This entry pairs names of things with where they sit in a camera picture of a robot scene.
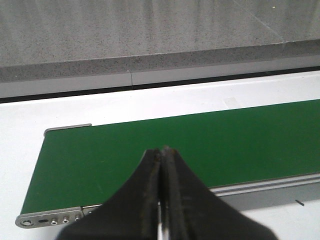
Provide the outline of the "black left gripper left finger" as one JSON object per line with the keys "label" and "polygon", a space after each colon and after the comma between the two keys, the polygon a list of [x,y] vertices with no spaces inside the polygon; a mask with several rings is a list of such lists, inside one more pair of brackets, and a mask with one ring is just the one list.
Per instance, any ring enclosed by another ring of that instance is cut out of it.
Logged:
{"label": "black left gripper left finger", "polygon": [[161,154],[148,149],[134,173],[104,204],[65,227],[59,240],[156,240]]}

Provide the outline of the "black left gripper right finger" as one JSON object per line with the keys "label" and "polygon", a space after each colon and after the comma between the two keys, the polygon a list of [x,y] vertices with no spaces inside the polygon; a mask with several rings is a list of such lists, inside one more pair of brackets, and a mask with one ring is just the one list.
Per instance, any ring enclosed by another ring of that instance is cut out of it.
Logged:
{"label": "black left gripper right finger", "polygon": [[161,151],[165,220],[172,240],[275,240],[266,226],[215,196],[176,149]]}

